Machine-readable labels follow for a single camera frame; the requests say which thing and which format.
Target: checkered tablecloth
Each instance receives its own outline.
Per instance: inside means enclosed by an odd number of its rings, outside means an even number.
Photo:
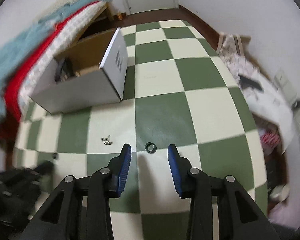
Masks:
[[[236,177],[266,212],[266,169],[245,99],[215,51],[189,23],[153,22],[122,28],[129,67],[124,101],[50,115],[31,103],[20,123],[16,166],[56,164],[49,191],[65,176],[91,175],[132,149],[120,199],[110,200],[115,239],[185,239],[190,200],[175,191],[167,147],[175,143],[193,167]],[[110,135],[112,145],[102,137]],[[148,154],[147,142],[157,145]],[[58,160],[52,154],[58,152]]]

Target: blue blanket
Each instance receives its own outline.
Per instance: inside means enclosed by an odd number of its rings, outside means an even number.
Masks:
[[[26,57],[53,32],[55,23],[62,22],[81,7],[94,1],[100,0],[78,0],[73,4],[64,5],[50,16],[40,19],[38,23],[33,24],[0,48],[0,123],[6,116],[2,89],[6,86],[7,79],[13,75]]]

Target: white patterned sheet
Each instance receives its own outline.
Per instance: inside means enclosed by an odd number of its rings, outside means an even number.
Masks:
[[[90,20],[105,4],[106,3],[102,1],[92,4],[69,20],[45,52],[40,56],[37,62],[32,66],[27,77],[21,84],[18,93],[18,105],[22,114],[27,108],[26,106],[31,101],[30,96],[39,78],[54,55],[58,54],[59,51],[66,49],[72,43],[77,34],[90,22]]]

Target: wooden floor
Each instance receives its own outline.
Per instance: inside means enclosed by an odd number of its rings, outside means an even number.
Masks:
[[[203,20],[182,6],[180,6],[180,9],[162,9],[131,14],[123,18],[121,21],[116,20],[109,22],[108,19],[104,19],[91,24],[82,35],[82,38],[111,28],[176,19],[185,20],[190,23],[194,28],[197,29],[198,32],[201,33],[201,35],[209,42],[214,50],[217,49],[219,34]]]

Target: cardboard box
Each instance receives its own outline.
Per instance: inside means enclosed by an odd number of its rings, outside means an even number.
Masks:
[[[58,60],[64,57],[71,60],[74,72],[99,67],[56,83],[54,77]],[[31,98],[51,114],[120,102],[127,62],[126,44],[120,28],[89,36],[51,60]]]

